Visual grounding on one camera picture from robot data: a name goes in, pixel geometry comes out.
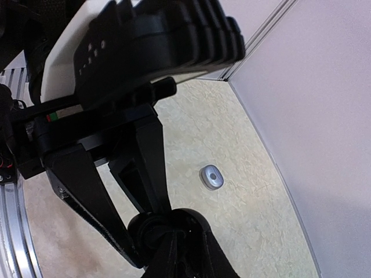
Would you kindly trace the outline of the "black oval charging case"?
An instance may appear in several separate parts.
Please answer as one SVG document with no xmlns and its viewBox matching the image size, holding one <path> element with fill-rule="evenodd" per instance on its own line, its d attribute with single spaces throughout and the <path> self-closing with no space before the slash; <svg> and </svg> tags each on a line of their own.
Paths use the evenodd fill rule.
<svg viewBox="0 0 371 278">
<path fill-rule="evenodd" d="M 198 244 L 198 235 L 210 232 L 211 226 L 199 212 L 190 208 L 174 209 L 168 214 L 140 213 L 129 223 L 128 232 L 134 241 L 140 256 L 149 263 L 168 233 L 175 233 L 180 238 L 181 251 L 188 250 L 192 244 Z"/>
</svg>

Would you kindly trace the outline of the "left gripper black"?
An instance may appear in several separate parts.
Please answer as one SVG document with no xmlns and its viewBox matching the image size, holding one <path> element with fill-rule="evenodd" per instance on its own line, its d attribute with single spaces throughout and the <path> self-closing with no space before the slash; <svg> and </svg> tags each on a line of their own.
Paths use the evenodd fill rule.
<svg viewBox="0 0 371 278">
<path fill-rule="evenodd" d="M 140 213 L 170 212 L 163 127 L 153 105 L 175 93 L 174 79 L 165 78 L 126 95 L 108 112 L 84 111 L 67 96 L 14 113 L 14 169 L 29 179 L 45 171 L 46 157 L 55 194 L 136 268 L 144 262 L 94 161 L 109 159 L 119 141 L 108 167 L 126 196 Z"/>
</svg>

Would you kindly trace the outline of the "purple earbud charging case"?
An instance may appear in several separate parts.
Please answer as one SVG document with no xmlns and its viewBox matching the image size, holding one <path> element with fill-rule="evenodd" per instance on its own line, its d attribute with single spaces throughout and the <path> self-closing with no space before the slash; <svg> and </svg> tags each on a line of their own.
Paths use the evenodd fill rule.
<svg viewBox="0 0 371 278">
<path fill-rule="evenodd" d="M 201 168 L 199 176 L 204 186 L 210 191 L 216 191 L 224 185 L 223 175 L 213 164 L 209 164 Z"/>
</svg>

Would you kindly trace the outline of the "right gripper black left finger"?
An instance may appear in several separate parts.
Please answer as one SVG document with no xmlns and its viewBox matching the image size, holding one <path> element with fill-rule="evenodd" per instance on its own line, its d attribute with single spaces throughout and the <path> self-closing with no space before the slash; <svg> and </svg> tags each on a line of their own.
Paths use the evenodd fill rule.
<svg viewBox="0 0 371 278">
<path fill-rule="evenodd" d="M 177 233 L 167 233 L 143 278 L 177 277 Z"/>
</svg>

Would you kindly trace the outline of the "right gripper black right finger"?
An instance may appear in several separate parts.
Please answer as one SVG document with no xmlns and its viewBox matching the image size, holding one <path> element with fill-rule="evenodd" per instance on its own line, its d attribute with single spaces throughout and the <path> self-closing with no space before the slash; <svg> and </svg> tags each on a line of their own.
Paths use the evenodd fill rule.
<svg viewBox="0 0 371 278">
<path fill-rule="evenodd" d="M 209 225 L 201 225 L 201 277 L 239 278 Z"/>
</svg>

